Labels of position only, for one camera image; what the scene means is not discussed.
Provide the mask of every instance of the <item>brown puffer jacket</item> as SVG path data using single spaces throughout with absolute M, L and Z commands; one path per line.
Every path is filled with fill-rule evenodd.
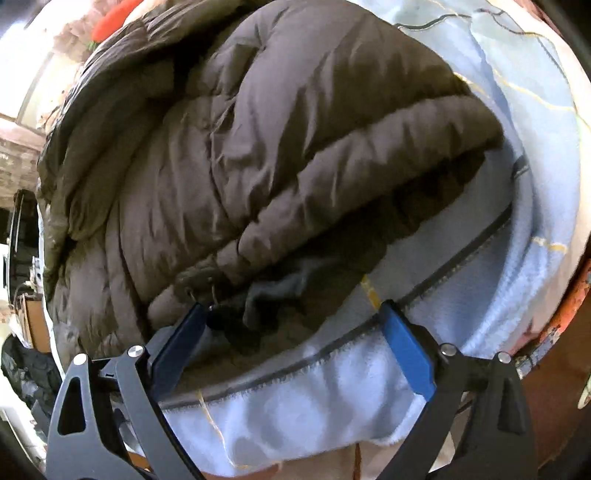
M 64 364 L 214 297 L 226 354 L 294 346 L 502 136 L 442 59 L 344 0 L 167 7 L 90 58 L 39 162 Z

